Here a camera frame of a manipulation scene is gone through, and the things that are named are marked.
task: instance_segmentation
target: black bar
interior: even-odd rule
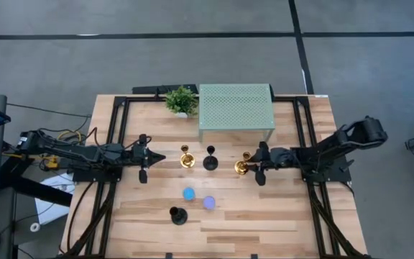
[[[126,136],[127,117],[129,115],[130,101],[126,100],[124,110],[122,111],[121,126],[119,128],[118,143],[124,144],[124,137]]]
[[[300,140],[300,146],[306,147],[303,125],[301,124],[300,109],[298,108],[297,99],[293,101],[293,110],[295,112],[296,128],[298,131],[298,139]],[[309,199],[311,200],[311,192],[315,191],[314,186],[309,183],[307,183],[306,185],[308,186],[308,193],[310,194]],[[319,252],[319,255],[322,256],[326,254],[326,251],[325,251],[325,245],[323,242],[321,220],[319,219],[319,215],[316,209],[313,208],[313,206],[310,207],[310,210],[313,215],[314,231],[316,233],[318,252]]]
[[[55,204],[70,206],[72,194],[20,176],[10,177],[11,186],[18,193]]]
[[[274,97],[274,101],[287,101],[287,102],[293,102],[295,101],[295,97],[294,96],[275,96]]]
[[[17,259],[18,257],[19,257],[19,245],[12,245],[12,259]]]
[[[414,32],[303,32],[302,37],[414,37]]]
[[[354,247],[352,247],[351,243],[344,237],[341,230],[336,226],[335,222],[330,218],[326,210],[323,208],[321,202],[317,198],[316,191],[312,190],[309,193],[309,198],[311,202],[311,208],[314,208],[318,212],[318,214],[322,217],[322,219],[327,224],[327,227],[330,230],[330,232],[332,232],[333,235],[336,237],[336,239],[339,241],[339,244],[344,249],[344,252],[346,252],[346,254],[350,256],[363,256],[359,251],[355,250]]]
[[[174,32],[88,35],[0,35],[0,40],[129,40],[294,37],[293,32]]]
[[[199,94],[198,88],[194,83],[179,83],[176,85],[161,85],[161,86],[136,86],[132,88],[133,94],[166,94],[171,91],[177,90],[180,86],[189,89],[193,94]]]
[[[97,225],[100,223],[101,218],[110,209],[110,201],[113,199],[114,197],[108,193],[108,196],[106,196],[105,202],[103,203],[103,206],[101,206],[101,208],[98,210],[96,217],[93,218],[91,223],[84,230],[83,234],[79,237],[78,241],[76,241],[72,248],[65,254],[67,257],[68,255],[78,255],[81,252],[84,245],[86,244],[85,240],[89,240],[91,238],[91,235],[95,232],[95,228],[97,228]]]
[[[110,207],[105,214],[105,221],[103,223],[103,233],[101,234],[100,248],[98,249],[98,254],[103,256],[105,256],[106,246],[108,245],[109,228],[111,225],[111,214],[113,213],[114,195],[116,194],[116,182],[109,184],[108,193],[113,198],[109,202]]]
[[[365,255],[359,255],[359,256],[355,256],[355,255],[324,255],[321,257],[321,259],[377,259],[377,258],[373,258],[373,257],[366,257]]]
[[[98,210],[100,209],[101,197],[103,196],[103,193],[104,193],[104,183],[98,183],[97,192],[95,193],[95,199],[93,203],[91,220],[97,215]],[[95,230],[92,231],[91,238],[87,240],[86,251],[84,252],[85,255],[90,255],[92,253],[94,238],[95,238]]]
[[[317,145],[317,139],[316,139],[316,131],[314,130],[313,117],[311,115],[311,105],[309,104],[308,97],[303,97],[303,98],[305,99],[303,103],[305,104],[304,108],[305,108],[306,122],[308,123],[310,144],[311,146],[315,147]],[[319,183],[319,186],[321,190],[323,208],[326,210],[330,219],[333,220],[333,215],[331,213],[331,206],[330,206],[330,198],[328,197],[327,185],[326,183]],[[331,250],[333,251],[333,254],[340,255],[341,253],[339,251],[339,246],[338,246],[338,242],[336,241],[336,238],[334,237],[331,231],[329,231],[328,234],[330,236]]]
[[[119,134],[118,134],[118,143],[120,144],[124,143],[124,137],[126,135],[126,126],[127,126],[127,117],[129,115],[129,107],[130,107],[130,101],[126,99],[126,101],[124,102],[124,110],[122,111],[121,126],[119,128]],[[108,192],[112,195],[112,197],[114,197],[114,194],[116,193],[116,182],[109,184]],[[114,202],[114,199],[110,201],[111,207],[106,212],[106,215],[105,215],[105,220],[103,223],[103,232],[101,234],[100,248],[98,250],[99,255],[105,255],[106,246],[108,245],[109,228],[111,224],[111,216],[113,213],[113,202]]]
[[[113,141],[113,135],[114,135],[114,128],[116,125],[116,118],[118,115],[118,109],[119,109],[119,104],[117,104],[116,102],[113,103],[113,110],[111,112],[111,121],[109,123],[109,127],[108,127],[108,134],[106,136],[106,143],[111,143]],[[92,216],[91,216],[91,220],[97,215],[98,210],[100,209],[100,205],[101,205],[101,197],[103,196],[104,193],[104,187],[105,187],[105,183],[98,183],[97,185],[97,192],[95,193],[95,199],[93,202],[93,210],[92,210]],[[92,248],[93,248],[93,240],[95,238],[95,230],[92,231],[91,233],[91,238],[87,240],[87,244],[86,244],[86,251],[85,254],[86,255],[90,255],[92,253]]]
[[[309,72],[308,59],[306,57],[305,45],[301,37],[300,21],[298,20],[298,13],[296,11],[295,0],[288,0],[290,6],[290,14],[292,15],[293,29],[295,31],[296,46],[298,48],[298,55],[300,56],[301,69],[304,72],[304,80],[307,94],[314,94],[313,81],[311,80],[311,73]]]
[[[293,100],[293,111],[295,111],[295,123],[297,125],[298,130],[298,140],[300,141],[300,146],[305,147],[305,135],[303,131],[303,124],[301,123],[301,115],[300,115],[300,107],[298,106],[297,100]]]
[[[11,185],[11,177],[22,176],[35,159],[28,158],[22,160],[20,158],[10,157],[0,167],[0,188]]]

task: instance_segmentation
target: potted plant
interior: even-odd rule
[[[180,86],[178,90],[167,93],[165,106],[177,117],[188,118],[196,115],[198,100],[190,89]]]

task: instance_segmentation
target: wooden table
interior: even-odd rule
[[[106,140],[113,100],[112,95],[97,96],[90,129],[98,127],[100,143]],[[309,96],[309,100],[320,141],[336,130],[334,117],[328,98]],[[268,142],[270,148],[298,147],[292,104],[273,105],[276,129]],[[306,142],[309,142],[303,108],[300,110]],[[120,119],[116,125],[115,138]],[[259,258],[318,258],[308,192],[300,171],[268,171],[265,186],[257,185],[253,172],[239,176],[234,171],[234,163],[241,160],[244,151],[253,154],[257,149],[258,142],[246,143],[253,137],[248,135],[251,133],[227,132],[210,139],[206,134],[203,143],[199,143],[197,118],[176,118],[163,102],[132,102],[124,145],[136,140],[141,133],[152,136],[148,147],[166,155],[167,159],[148,170],[147,184],[139,183],[139,168],[124,169],[114,200],[107,258],[163,258],[165,253],[173,253],[174,258],[249,258],[255,253]],[[88,144],[93,145],[93,140],[88,140]],[[182,168],[181,145],[189,145],[190,153],[195,156],[193,168]],[[208,145],[216,148],[214,155],[219,166],[215,171],[207,171],[202,166]],[[66,250],[71,214],[87,185],[76,186],[63,235],[63,250]],[[327,185],[335,223],[357,250],[366,253],[351,192],[340,183]],[[184,201],[182,192],[186,187],[194,188],[195,201]],[[72,242],[79,238],[91,219],[95,192],[96,183],[80,204],[71,233]],[[205,196],[216,199],[215,210],[203,209]],[[170,221],[172,206],[187,209],[188,221],[183,226]],[[327,253],[330,253],[328,230],[321,221]],[[98,252],[101,229],[98,226],[94,252]]]

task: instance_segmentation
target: black metal frame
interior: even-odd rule
[[[0,188],[12,187],[17,193],[43,201],[70,206],[72,194],[22,177],[34,159],[8,158],[0,167]]]
[[[154,97],[125,97],[125,96],[116,96],[113,103],[113,110],[111,113],[111,121],[109,124],[109,131],[108,136],[106,138],[106,142],[110,143],[113,140],[114,130],[116,127],[116,118],[118,114],[119,107],[124,104],[124,110],[122,112],[121,118],[121,125],[119,128],[119,136],[118,136],[118,143],[123,144],[124,136],[126,132],[126,125],[127,125],[127,117],[129,114],[130,104],[132,102],[149,102],[149,101],[165,101],[164,97],[159,96],[156,94]],[[301,147],[306,146],[305,136],[303,131],[303,123],[301,122],[301,114],[300,114],[300,105],[303,106],[305,111],[305,118],[308,124],[308,132],[310,136],[310,143],[312,146],[315,146],[317,143],[316,139],[316,132],[314,130],[313,119],[311,116],[311,108],[309,104],[309,100],[307,96],[275,96],[273,101],[275,102],[290,102],[293,105],[293,110],[295,113],[295,123],[298,131],[298,139],[300,142]],[[343,236],[339,228],[333,221],[333,216],[331,212],[330,206],[330,199],[328,197],[328,189],[325,182],[319,183],[321,197],[322,197],[322,204],[318,200],[316,195],[316,188],[312,183],[307,183],[308,187],[308,196],[311,204],[311,213],[313,215],[313,223],[314,223],[314,231],[316,233],[316,241],[318,247],[318,253],[320,258],[365,258],[365,255],[362,255],[358,251],[356,251],[349,241]],[[116,193],[116,182],[110,183],[109,192],[107,194],[106,200],[101,205],[101,199],[103,196],[104,190],[104,183],[98,183],[98,188],[96,191],[96,197],[93,205],[92,211],[92,223],[89,225],[88,230],[86,232],[90,232],[92,230],[92,235],[83,235],[87,236],[88,242],[86,244],[86,251],[84,256],[90,256],[94,258],[94,255],[91,254],[93,248],[93,241],[94,241],[94,229],[96,225],[101,220],[101,216],[104,215],[104,224],[103,224],[103,232],[100,241],[100,247],[97,258],[104,258],[106,253],[106,246],[109,237],[109,229],[110,229],[110,222],[111,222],[111,214],[113,208],[113,200],[114,195]],[[331,241],[331,249],[333,254],[327,254],[325,244],[323,241],[323,231],[321,226],[320,217],[323,218],[324,222],[328,226],[328,233],[330,236]],[[347,256],[343,256],[340,253],[339,244],[345,250]],[[257,254],[252,254],[252,258],[258,258]]]

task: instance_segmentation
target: green mesh shelf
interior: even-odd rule
[[[274,128],[269,84],[201,84],[199,86],[200,131],[271,131]]]

